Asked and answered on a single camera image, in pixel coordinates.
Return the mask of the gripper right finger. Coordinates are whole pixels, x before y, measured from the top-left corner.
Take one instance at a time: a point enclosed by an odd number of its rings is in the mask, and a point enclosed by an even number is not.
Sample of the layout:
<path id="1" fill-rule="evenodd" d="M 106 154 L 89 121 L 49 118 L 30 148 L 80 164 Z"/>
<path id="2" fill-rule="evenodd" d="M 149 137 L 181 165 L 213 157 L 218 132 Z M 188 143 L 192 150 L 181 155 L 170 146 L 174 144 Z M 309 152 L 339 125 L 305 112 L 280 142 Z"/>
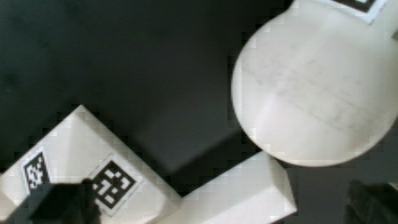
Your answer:
<path id="1" fill-rule="evenodd" d="M 398 224 L 398 183 L 350 181 L 343 224 Z"/>

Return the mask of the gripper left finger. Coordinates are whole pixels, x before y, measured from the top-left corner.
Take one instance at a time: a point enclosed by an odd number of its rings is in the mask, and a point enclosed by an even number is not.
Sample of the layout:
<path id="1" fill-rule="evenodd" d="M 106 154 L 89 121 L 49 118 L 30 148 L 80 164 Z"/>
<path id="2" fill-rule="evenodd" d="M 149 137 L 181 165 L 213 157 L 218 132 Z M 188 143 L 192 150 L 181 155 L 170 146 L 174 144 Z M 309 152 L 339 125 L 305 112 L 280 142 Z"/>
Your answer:
<path id="1" fill-rule="evenodd" d="M 5 224 L 101 224 L 92 181 L 44 183 L 32 190 Z"/>

